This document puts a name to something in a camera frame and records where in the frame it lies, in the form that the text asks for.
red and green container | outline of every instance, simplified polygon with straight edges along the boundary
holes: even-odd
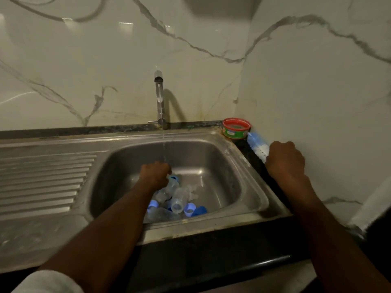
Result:
[[[247,137],[251,124],[241,118],[226,118],[222,121],[222,133],[230,139],[244,139]]]

person's left hand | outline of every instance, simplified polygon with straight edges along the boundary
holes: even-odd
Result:
[[[167,186],[168,174],[171,174],[171,167],[169,164],[155,161],[154,163],[143,164],[141,166],[139,181],[146,183],[146,185],[152,187],[154,191],[157,191]]]

marble wall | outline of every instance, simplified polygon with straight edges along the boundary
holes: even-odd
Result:
[[[254,0],[0,0],[0,130],[233,115]]]
[[[256,4],[235,115],[294,141],[347,222],[391,174],[391,0]]]

person's left arm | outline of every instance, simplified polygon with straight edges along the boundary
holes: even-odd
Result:
[[[69,276],[85,293],[106,292],[119,275],[142,229],[153,193],[167,185],[166,163],[143,165],[133,189],[92,221],[39,270]]]

forearm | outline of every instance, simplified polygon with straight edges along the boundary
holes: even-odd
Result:
[[[70,276],[87,292],[104,292],[133,251],[154,189],[139,181],[40,267]]]
[[[391,286],[316,196],[304,176],[281,183],[307,237],[316,273],[327,292],[389,292]]]

